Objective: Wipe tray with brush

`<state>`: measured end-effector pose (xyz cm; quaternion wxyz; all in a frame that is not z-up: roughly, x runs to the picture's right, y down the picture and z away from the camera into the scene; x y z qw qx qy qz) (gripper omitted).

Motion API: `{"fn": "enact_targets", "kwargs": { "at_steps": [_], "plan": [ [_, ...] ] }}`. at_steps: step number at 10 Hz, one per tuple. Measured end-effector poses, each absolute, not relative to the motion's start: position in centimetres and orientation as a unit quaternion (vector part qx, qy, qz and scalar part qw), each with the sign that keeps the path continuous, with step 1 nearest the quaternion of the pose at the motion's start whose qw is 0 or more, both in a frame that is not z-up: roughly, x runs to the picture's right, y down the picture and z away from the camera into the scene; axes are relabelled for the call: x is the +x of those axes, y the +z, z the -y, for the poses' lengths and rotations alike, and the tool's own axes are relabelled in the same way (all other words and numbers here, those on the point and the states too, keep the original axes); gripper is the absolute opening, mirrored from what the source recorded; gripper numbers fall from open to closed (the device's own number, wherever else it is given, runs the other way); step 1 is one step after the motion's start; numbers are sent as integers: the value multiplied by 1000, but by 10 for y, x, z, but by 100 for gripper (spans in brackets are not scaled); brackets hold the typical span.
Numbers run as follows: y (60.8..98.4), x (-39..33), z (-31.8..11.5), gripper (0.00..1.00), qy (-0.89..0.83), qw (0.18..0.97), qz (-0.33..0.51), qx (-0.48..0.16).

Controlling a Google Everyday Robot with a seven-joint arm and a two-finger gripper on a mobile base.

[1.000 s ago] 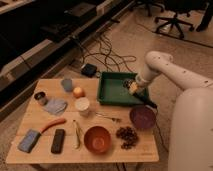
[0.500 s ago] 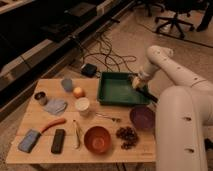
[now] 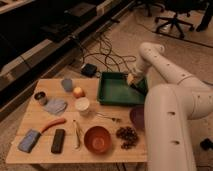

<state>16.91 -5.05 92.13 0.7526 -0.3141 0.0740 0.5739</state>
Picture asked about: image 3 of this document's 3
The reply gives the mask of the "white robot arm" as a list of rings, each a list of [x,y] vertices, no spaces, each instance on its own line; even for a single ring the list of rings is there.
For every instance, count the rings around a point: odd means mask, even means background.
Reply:
[[[213,112],[213,89],[163,56],[161,44],[144,42],[127,77],[136,85],[154,67],[165,79],[144,103],[148,171],[197,171],[188,122]]]

